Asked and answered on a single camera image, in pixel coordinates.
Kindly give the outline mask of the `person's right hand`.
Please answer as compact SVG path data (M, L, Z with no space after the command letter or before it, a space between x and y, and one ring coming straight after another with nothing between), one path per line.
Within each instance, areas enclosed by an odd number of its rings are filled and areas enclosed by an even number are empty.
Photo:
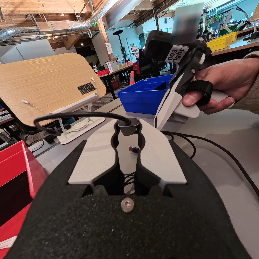
M196 80L210 81L214 89L228 95L220 102L211 99L207 105L200 106L199 109L210 115L237 104L256 81L258 66L258 57L253 57L227 61L199 71L195 76Z

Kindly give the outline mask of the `black floor lamp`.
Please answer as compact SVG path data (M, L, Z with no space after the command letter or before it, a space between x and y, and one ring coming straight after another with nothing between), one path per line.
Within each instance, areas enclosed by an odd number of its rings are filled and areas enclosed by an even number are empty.
M125 59L126 61L126 56L125 56L125 51L124 51L124 47L122 45L122 42L121 42L121 37L120 37L120 34L123 32L123 30L118 30L118 31L115 31L113 33L113 35L117 35L118 38L119 38L119 42L120 42L120 46L121 46L121 51L122 51L122 55L123 55L123 58Z

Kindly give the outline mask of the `wooden book stand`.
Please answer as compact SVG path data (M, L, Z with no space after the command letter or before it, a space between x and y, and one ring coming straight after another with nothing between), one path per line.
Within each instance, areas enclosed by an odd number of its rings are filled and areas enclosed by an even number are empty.
M1 105L12 115L24 134L34 135L35 118L72 112L66 118L83 118L70 129L60 119L44 120L41 125L61 127L61 144L68 144L105 121L103 117L76 115L76 111L102 98L105 85L79 54L66 53L0 65Z

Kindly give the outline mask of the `metal ventilation duct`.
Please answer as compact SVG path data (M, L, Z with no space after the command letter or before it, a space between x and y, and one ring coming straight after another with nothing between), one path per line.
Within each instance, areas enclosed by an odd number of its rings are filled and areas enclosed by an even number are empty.
M108 0L94 10L92 16L85 21L46 21L36 22L36 26L11 26L0 31L0 40L6 41L15 35L39 33L40 35L70 33L88 30L94 26L115 4L117 0Z

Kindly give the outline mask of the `red plastic bin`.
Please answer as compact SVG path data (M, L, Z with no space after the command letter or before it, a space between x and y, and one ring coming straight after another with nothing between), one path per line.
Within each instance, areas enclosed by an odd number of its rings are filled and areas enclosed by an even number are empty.
M0 187L27 171L30 195L34 199L47 178L43 166L34 157L24 141L0 152ZM4 258L15 242L32 201L4 225L0 226L0 258Z

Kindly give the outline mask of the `black bin divider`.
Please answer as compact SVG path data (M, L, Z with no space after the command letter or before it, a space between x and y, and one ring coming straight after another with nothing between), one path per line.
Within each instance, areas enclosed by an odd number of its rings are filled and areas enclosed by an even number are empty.
M30 195L27 171L0 187L0 226L24 209L33 198Z
M169 86L168 86L167 82L163 82L162 84L160 84L159 86L154 88L153 91L156 91L156 90L167 90L168 87Z

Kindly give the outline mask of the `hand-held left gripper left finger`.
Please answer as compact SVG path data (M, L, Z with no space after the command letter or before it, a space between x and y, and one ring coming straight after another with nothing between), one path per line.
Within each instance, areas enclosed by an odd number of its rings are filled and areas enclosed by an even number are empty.
M116 119L96 130L86 141L81 155L68 180L70 185L98 185L108 195L124 194L124 174L118 157L119 127Z

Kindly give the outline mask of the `person's right forearm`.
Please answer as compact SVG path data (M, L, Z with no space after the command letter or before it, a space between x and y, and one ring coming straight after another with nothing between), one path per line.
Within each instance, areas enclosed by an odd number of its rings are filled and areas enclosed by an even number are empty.
M250 61L242 60L235 72L235 86L237 93L234 95L236 109L259 113L259 51L252 52L244 57Z

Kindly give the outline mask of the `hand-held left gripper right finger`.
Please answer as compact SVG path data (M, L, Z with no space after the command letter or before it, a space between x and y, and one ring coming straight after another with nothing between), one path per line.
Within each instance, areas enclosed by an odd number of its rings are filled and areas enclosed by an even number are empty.
M152 125L139 120L135 194L145 196L153 186L186 185L187 180L168 138Z

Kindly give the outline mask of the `grey USB hub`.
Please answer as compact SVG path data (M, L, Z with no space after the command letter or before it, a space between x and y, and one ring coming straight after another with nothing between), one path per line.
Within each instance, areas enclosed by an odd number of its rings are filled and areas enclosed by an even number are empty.
M122 115L107 113L107 112L62 112L55 114L48 114L35 118L33 123L34 126L40 130L46 131L48 134L54 136L61 136L61 133L55 131L51 128L47 128L40 125L41 121L52 120L52 119L62 119L70 117L102 117L102 118L113 118L117 120L119 129L122 131L124 136L133 135L139 125L139 120L137 118L126 118Z

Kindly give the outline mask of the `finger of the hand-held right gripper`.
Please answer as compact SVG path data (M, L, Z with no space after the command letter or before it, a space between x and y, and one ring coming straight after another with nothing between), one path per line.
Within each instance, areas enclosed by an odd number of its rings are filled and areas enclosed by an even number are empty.
M176 80L176 82L170 86L155 115L154 118L154 127L157 130L161 130L162 127L165 125L165 123L168 121L169 117L171 116L171 114L174 112L174 110L176 109L176 107L178 106L179 102L182 100L182 95L177 93L176 87L179 85L180 80L182 79L184 73Z

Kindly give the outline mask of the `yellow plastic bin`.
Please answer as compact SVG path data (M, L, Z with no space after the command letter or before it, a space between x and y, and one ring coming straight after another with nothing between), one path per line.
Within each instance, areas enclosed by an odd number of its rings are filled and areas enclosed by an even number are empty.
M231 45L237 38L238 32L232 32L207 42L207 46L211 51L221 50Z

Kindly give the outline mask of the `blue plastic bin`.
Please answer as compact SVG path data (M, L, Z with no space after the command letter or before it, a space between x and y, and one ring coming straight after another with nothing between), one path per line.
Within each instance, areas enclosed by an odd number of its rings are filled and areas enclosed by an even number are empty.
M140 80L117 93L126 112L155 115L166 90L154 88L169 82L173 74Z

